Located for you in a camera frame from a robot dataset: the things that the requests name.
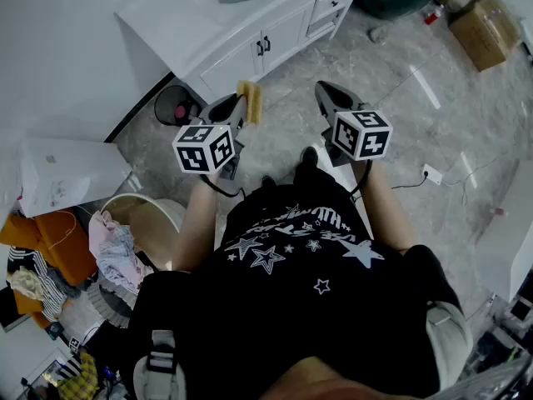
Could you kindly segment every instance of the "orange cloth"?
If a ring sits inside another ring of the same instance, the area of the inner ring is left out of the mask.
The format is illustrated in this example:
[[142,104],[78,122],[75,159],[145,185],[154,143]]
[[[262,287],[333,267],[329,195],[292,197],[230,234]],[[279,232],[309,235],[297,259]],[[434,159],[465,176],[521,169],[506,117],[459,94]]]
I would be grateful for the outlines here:
[[[42,239],[51,247],[65,238],[75,219],[72,209],[63,209],[35,217],[35,222]],[[89,251],[89,238],[77,219],[68,237],[47,252],[71,286],[77,286],[98,270],[97,261]]]
[[37,299],[30,299],[22,295],[18,290],[13,291],[17,311],[19,314],[39,313],[42,311],[42,302]]
[[[51,212],[33,219],[9,215],[0,232],[0,243],[39,251],[51,267],[59,268],[68,284],[77,286],[97,271],[97,262],[89,251],[89,239],[72,209]],[[61,243],[49,249],[54,243]],[[37,325],[44,329],[50,322],[41,312],[33,312]]]
[[49,265],[57,266],[48,252],[48,247],[42,239],[37,223],[33,219],[9,215],[0,232],[0,243],[15,248],[38,250]]
[[32,318],[41,329],[46,329],[52,324],[50,320],[44,317],[44,314],[42,312],[33,312]]

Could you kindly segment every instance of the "power cable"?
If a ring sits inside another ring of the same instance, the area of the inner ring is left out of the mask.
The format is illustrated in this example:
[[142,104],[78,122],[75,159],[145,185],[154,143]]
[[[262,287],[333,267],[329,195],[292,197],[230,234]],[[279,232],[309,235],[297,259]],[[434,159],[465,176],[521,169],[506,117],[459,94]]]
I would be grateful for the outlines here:
[[469,322],[479,311],[481,311],[483,309],[483,307],[487,307],[487,304],[489,302],[492,302],[491,303],[491,307],[489,308],[489,311],[487,312],[487,314],[490,314],[491,313],[491,310],[492,310],[492,307],[494,306],[494,299],[495,299],[495,294],[492,294],[491,297],[489,297],[486,301],[484,301],[481,306],[479,308],[477,308],[467,319],[466,321]]
[[211,187],[212,189],[214,189],[217,193],[220,193],[226,197],[230,197],[230,198],[234,198],[236,196],[238,196],[240,193],[242,193],[242,197],[243,198],[246,198],[247,197],[247,194],[244,192],[244,189],[242,189],[242,187],[240,187],[237,192],[235,192],[234,194],[231,194],[229,192],[225,192],[223,189],[217,187],[213,182],[211,182],[209,180],[209,178],[207,177],[207,175],[200,175],[200,179],[205,182],[207,185],[209,185],[209,187]]
[[361,187],[365,185],[366,180],[368,179],[368,175],[370,174],[371,170],[372,170],[372,160],[366,160],[365,172],[363,173],[363,176],[361,177],[361,181],[359,181],[356,187],[350,191],[350,197],[353,196],[355,193],[357,193],[357,191],[359,191]]
[[488,163],[486,164],[482,164],[481,166],[478,166],[476,167],[476,169],[474,169],[472,172],[470,172],[465,178],[463,179],[460,179],[458,181],[455,181],[455,182],[452,182],[452,183],[448,183],[446,182],[444,179],[442,180],[442,183],[444,185],[446,185],[447,187],[454,187],[455,185],[458,185],[458,184],[462,184],[463,186],[463,197],[461,199],[461,203],[464,206],[466,206],[466,204],[468,203],[468,197],[466,195],[466,181],[468,181],[468,179],[474,174],[476,173],[478,170],[481,170],[481,169],[484,169],[484,168],[487,168],[488,166],[490,166],[492,163],[494,163],[496,160],[498,160],[499,158],[502,158],[503,156],[505,156],[507,153],[509,152],[509,150],[503,152],[502,154],[498,155],[497,157],[493,158],[492,160],[490,160]]
[[[398,188],[416,188],[416,187],[419,187],[420,185],[422,185],[426,180],[427,180],[427,176],[428,176],[428,173],[427,172],[424,172],[424,179],[422,179],[421,182],[415,184],[415,185],[397,185],[396,187],[392,187],[391,190],[396,190]],[[357,200],[359,200],[362,196],[359,195],[357,196],[356,198],[352,198],[352,201],[354,202],[354,204],[356,203]]]

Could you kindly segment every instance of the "yellow sponge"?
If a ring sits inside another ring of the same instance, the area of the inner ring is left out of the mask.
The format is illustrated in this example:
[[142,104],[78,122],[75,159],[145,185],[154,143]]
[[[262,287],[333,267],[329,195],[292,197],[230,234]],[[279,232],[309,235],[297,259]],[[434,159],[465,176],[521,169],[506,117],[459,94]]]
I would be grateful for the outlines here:
[[237,96],[247,99],[247,123],[259,124],[263,113],[263,88],[254,82],[240,81],[237,84]]

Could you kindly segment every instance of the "striped cloth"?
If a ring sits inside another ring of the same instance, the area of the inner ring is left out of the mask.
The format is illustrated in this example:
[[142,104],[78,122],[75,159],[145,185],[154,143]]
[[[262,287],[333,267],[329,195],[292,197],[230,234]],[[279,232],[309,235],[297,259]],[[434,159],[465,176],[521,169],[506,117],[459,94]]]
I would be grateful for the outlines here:
[[[32,267],[27,265],[30,261],[32,262]],[[42,254],[30,249],[11,247],[7,265],[8,267],[13,265],[24,266],[28,270],[35,271],[42,284],[45,297],[45,300],[42,301],[42,314],[50,322],[56,322],[61,314],[63,304],[67,301],[67,297],[47,275],[48,265]]]
[[80,354],[82,371],[57,383],[61,400],[92,400],[98,390],[98,373],[94,357],[86,352]]
[[77,355],[72,356],[65,364],[61,366],[61,369],[57,371],[57,380],[76,377],[82,372],[82,361]]

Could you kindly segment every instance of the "drawer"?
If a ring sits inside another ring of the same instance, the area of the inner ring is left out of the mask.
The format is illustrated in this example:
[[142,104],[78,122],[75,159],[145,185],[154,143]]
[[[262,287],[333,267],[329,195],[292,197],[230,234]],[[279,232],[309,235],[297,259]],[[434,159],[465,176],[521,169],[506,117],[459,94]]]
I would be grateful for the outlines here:
[[339,17],[341,16],[342,9],[337,10],[334,13],[331,13],[330,15],[326,15],[325,17],[321,17],[318,21],[315,21],[307,28],[307,34],[306,36],[308,38],[314,37],[316,34],[321,33],[324,30],[327,30],[330,26],[336,25]]
[[336,12],[340,8],[345,7],[345,5],[346,0],[316,0],[310,23],[314,23],[333,12]]

